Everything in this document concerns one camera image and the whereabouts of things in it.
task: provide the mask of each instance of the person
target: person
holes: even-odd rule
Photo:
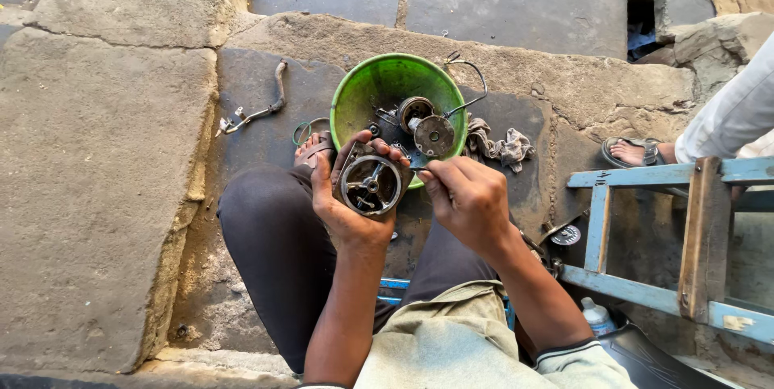
[[[301,387],[634,387],[509,222],[506,177],[470,158],[420,172],[431,231],[401,303],[379,300],[395,210],[376,221],[337,201],[346,155],[331,166],[321,139],[300,147],[289,170],[239,173],[218,207],[228,251],[279,353],[304,374]],[[370,139],[362,131],[341,150],[359,140],[408,164]],[[534,369],[518,360],[505,289],[539,351]]]
[[[674,143],[608,138],[602,147],[615,166],[682,164],[702,156],[724,159],[774,155],[774,33]]]

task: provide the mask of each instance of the hand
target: hand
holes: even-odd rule
[[[508,221],[508,187],[499,171],[465,156],[433,160],[418,177],[441,226],[489,262],[521,240]]]
[[[368,247],[382,245],[384,248],[390,241],[392,231],[395,229],[395,209],[392,209],[382,221],[364,217],[351,210],[333,196],[333,185],[341,175],[343,163],[347,159],[349,150],[355,141],[368,143],[378,154],[388,156],[391,160],[399,160],[403,165],[409,166],[410,162],[402,152],[390,147],[380,138],[371,139],[371,132],[363,130],[356,133],[352,139],[341,147],[341,152],[336,158],[336,163],[331,170],[330,163],[323,157],[318,157],[317,166],[312,172],[312,202],[315,213],[323,219],[334,233],[341,237],[342,241],[349,245],[366,245]]]

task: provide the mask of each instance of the rag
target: rag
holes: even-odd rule
[[[484,119],[471,118],[468,113],[468,138],[462,155],[484,163],[484,158],[500,159],[502,166],[509,166],[514,173],[522,170],[522,160],[535,156],[535,147],[522,133],[511,127],[505,139],[489,139],[491,128]]]

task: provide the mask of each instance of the forearm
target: forearm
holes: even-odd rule
[[[385,255],[386,245],[339,249],[331,292],[306,349],[305,382],[354,385],[371,349]]]
[[[594,335],[570,295],[530,254],[516,227],[496,248],[485,259],[506,286],[518,321],[538,351]]]

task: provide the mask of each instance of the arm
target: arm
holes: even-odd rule
[[[592,337],[581,311],[508,221],[506,177],[461,156],[430,162],[427,168],[431,172],[422,171],[420,179],[438,222],[495,268],[537,350]]]
[[[341,150],[348,152],[356,139],[368,142],[371,133],[356,134]],[[400,151],[384,141],[374,139],[369,145],[408,165]],[[345,156],[337,158],[333,171],[327,160],[318,157],[312,174],[314,211],[341,238],[341,245],[331,292],[306,349],[304,381],[352,387],[371,349],[376,295],[395,228],[395,210],[380,222],[358,215],[333,198],[331,176],[338,177]]]

